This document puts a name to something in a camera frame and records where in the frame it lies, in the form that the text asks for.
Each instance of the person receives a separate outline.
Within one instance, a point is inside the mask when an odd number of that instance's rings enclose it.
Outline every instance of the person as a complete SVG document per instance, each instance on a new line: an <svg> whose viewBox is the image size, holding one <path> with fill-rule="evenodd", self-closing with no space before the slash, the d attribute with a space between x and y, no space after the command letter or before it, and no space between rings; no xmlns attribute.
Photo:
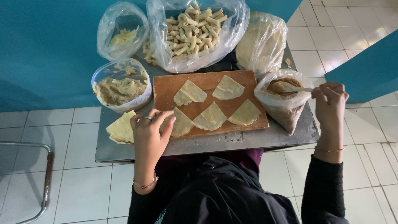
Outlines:
<svg viewBox="0 0 398 224"><path fill-rule="evenodd" d="M322 134L311 155L301 219L304 224L348 223L342 187L348 94L342 84L324 83L312 97ZM172 114L153 109L148 119L131 118L135 169L129 224L300 223L288 198L262 189L258 165L263 149L161 158L176 118L161 134L159 127Z"/></svg>

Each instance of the stainless steel table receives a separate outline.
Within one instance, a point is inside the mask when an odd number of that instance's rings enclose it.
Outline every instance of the stainless steel table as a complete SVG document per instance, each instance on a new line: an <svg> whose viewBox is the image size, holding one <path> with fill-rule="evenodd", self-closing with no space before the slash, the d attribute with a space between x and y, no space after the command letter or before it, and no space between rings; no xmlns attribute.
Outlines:
<svg viewBox="0 0 398 224"><path fill-rule="evenodd" d="M169 72L165 72L159 67L148 65L145 60L142 60L137 56L134 58L140 61L145 67L148 75L151 78L151 81L153 76L170 75ZM289 58L290 61L292 61L290 66L293 70L296 70L296 66L294 65L294 61L288 46L285 49L283 61L286 58ZM283 62L282 68L287 68L287 64ZM153 107L154 105L152 99L148 105L137 112L144 114ZM96 162L134 162L134 145L116 144L109 139L109 135L105 130L108 125L117 120L120 116L121 114L117 114L106 107L102 107L95 156ZM270 116L267 115L267 118L269 122L269 128L262 130L170 140L163 155L210 153L252 148L266 148L266 150L275 150L297 145L316 143L319 139L319 132L308 103L305 104L305 107L297 122L296 130L292 136L288 136L287 131Z"/></svg>

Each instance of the wooden cutting board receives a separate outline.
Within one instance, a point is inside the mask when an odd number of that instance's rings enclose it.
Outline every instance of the wooden cutting board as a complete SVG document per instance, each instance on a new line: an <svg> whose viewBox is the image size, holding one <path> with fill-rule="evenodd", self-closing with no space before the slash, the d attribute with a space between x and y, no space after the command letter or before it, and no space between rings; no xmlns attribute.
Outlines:
<svg viewBox="0 0 398 224"><path fill-rule="evenodd" d="M216 89L224 75L229 76L230 78L234 79L236 82L245 87L244 92L240 97L231 100L219 100L212 96L213 91ZM173 101L173 97L187 80L195 83L195 85L197 85L200 89L207 93L207 98L203 103L192 102L188 106L182 105L178 107L178 109L180 109L191 120L194 120L213 102L216 102L224 115L229 118L247 99L250 99L250 101L254 103L254 105L261 111L262 114L254 123L247 126L235 125L229 121L226 121L222 124L221 127L217 128L214 131L205 131L203 129L194 127L188 134L178 138L190 138L228 132L269 128L264 108L254 96L254 88L257 86L257 82L254 77L253 71L225 71L213 73L155 76L153 77L155 108L160 111L173 110L173 108L177 106L176 103Z"/></svg>

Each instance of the gold chain bracelet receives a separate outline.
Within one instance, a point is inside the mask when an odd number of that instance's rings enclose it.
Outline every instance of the gold chain bracelet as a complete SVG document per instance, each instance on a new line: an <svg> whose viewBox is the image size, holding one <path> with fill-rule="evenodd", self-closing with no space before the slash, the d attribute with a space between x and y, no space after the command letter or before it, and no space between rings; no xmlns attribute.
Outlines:
<svg viewBox="0 0 398 224"><path fill-rule="evenodd" d="M141 188L141 189L147 189L147 188L149 188L150 186L152 186L152 184L154 184L155 182L157 182L158 179L159 179L159 177L156 176L155 170L153 170L153 182L150 183L150 184L148 184L147 186L141 186L141 185L139 185L139 184L135 181L135 178L134 178L134 177L133 177L133 182L134 182L134 184L135 184L136 186L138 186L139 188Z"/></svg>
<svg viewBox="0 0 398 224"><path fill-rule="evenodd" d="M338 150L328 150L328 149L321 148L319 146L315 146L315 149L319 149L319 150L322 150L325 152L341 152L341 151L344 151L345 148L343 147L342 149L338 149Z"/></svg>

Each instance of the blue painted wall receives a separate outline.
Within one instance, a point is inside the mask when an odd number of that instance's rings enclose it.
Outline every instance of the blue painted wall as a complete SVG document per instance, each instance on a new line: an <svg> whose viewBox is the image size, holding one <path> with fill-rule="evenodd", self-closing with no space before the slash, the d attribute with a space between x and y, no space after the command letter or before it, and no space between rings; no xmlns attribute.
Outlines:
<svg viewBox="0 0 398 224"><path fill-rule="evenodd" d="M347 102L368 102L398 90L398 31L326 73L328 82L343 83Z"/></svg>
<svg viewBox="0 0 398 224"><path fill-rule="evenodd" d="M115 0L0 1L0 112L100 105L90 80L107 63L97 27ZM131 1L146 13L146 1ZM252 0L288 21L301 0Z"/></svg>

